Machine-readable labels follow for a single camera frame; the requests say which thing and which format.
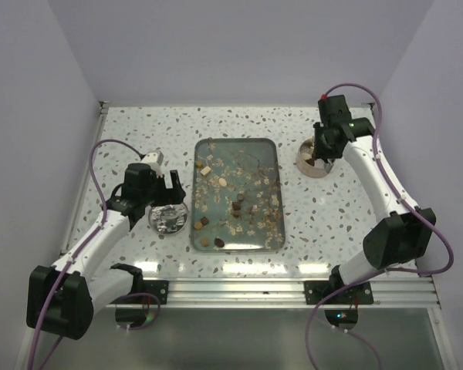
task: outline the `rectangular tray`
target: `rectangular tray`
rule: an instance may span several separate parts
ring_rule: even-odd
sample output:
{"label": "rectangular tray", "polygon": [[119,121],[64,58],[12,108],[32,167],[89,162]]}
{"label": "rectangular tray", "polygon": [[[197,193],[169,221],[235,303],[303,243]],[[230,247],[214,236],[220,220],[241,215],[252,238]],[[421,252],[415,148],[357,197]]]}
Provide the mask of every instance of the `rectangular tray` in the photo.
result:
{"label": "rectangular tray", "polygon": [[[191,243],[205,252],[275,251],[285,243],[285,224],[276,145],[269,139],[205,139],[195,146],[194,163],[211,172],[204,177],[194,166]],[[226,187],[218,183],[223,178]],[[232,202],[243,194],[240,216]],[[206,216],[209,224],[194,225]],[[215,238],[225,242],[215,245]]]}

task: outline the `speckled countertop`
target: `speckled countertop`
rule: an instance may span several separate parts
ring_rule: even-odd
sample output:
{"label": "speckled countertop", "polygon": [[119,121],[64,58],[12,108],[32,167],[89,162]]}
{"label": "speckled countertop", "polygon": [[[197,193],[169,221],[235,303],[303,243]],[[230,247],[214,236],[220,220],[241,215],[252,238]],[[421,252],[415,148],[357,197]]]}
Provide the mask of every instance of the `speckled countertop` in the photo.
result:
{"label": "speckled countertop", "polygon": [[[371,117],[366,108],[352,109],[352,114]],[[271,253],[202,253],[191,246],[191,225],[179,234],[162,237],[150,230],[144,218],[112,249],[97,274],[124,262],[141,267],[145,276],[170,279],[327,278],[331,267],[360,251],[363,237],[375,225],[375,216],[345,160],[337,160],[322,179],[305,177],[297,170],[296,151],[312,136],[312,124],[317,120],[319,112],[314,107],[110,108],[101,138],[127,141],[143,153],[161,150],[163,171],[168,175],[169,170],[178,170],[189,209],[194,147],[199,139],[250,136],[273,140],[279,157],[286,243]],[[133,161],[138,159],[121,145],[105,144],[99,149],[95,170],[105,194],[122,182],[127,164]],[[94,222],[99,202],[90,179],[70,245]]]}

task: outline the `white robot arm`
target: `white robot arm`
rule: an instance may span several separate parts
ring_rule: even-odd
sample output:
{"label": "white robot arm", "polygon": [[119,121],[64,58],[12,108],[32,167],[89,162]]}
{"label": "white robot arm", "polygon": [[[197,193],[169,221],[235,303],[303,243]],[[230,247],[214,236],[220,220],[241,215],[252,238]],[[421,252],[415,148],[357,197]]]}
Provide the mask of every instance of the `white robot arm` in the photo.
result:
{"label": "white robot arm", "polygon": [[368,119],[353,119],[345,97],[323,97],[319,101],[321,122],[314,125],[316,159],[344,158],[355,170],[370,198],[376,214],[376,227],[363,239],[363,250],[349,261],[336,266],[330,276],[331,291],[395,264],[424,255],[431,231],[408,212],[387,185],[376,159],[384,165],[391,182],[406,202],[432,224],[432,209],[422,210],[390,168],[384,153],[372,148],[373,126]]}
{"label": "white robot arm", "polygon": [[173,187],[167,189],[162,161],[163,155],[156,151],[139,163],[129,164],[123,183],[115,187],[106,209],[88,232],[51,267],[38,266],[31,273],[26,319],[29,327],[36,327],[46,296],[64,270],[41,329],[67,338],[81,338],[93,316],[110,302],[144,291],[142,270],[130,265],[115,264],[102,277],[93,280],[93,276],[111,249],[145,215],[147,207],[183,202],[185,192],[177,171],[170,172]]}

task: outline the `cereal piece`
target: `cereal piece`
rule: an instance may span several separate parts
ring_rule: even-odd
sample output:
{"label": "cereal piece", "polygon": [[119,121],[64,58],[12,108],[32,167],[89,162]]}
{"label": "cereal piece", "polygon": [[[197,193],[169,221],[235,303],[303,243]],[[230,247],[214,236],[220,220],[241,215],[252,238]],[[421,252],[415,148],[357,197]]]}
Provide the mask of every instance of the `cereal piece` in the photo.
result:
{"label": "cereal piece", "polygon": [[312,156],[308,153],[302,153],[302,159],[305,160],[305,161],[308,161],[310,159],[312,159]]}
{"label": "cereal piece", "polygon": [[206,177],[211,172],[210,166],[206,166],[201,170],[201,175]]}
{"label": "cereal piece", "polygon": [[225,246],[225,242],[221,240],[219,237],[215,238],[215,246],[219,248],[223,248]]}

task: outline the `brown pellet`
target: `brown pellet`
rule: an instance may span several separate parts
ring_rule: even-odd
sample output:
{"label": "brown pellet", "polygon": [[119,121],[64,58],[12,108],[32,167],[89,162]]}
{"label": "brown pellet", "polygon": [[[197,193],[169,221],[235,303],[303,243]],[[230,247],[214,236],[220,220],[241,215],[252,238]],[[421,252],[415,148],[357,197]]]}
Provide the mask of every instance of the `brown pellet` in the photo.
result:
{"label": "brown pellet", "polygon": [[225,242],[221,240],[219,237],[215,238],[215,246],[219,248],[223,248],[225,246]]}

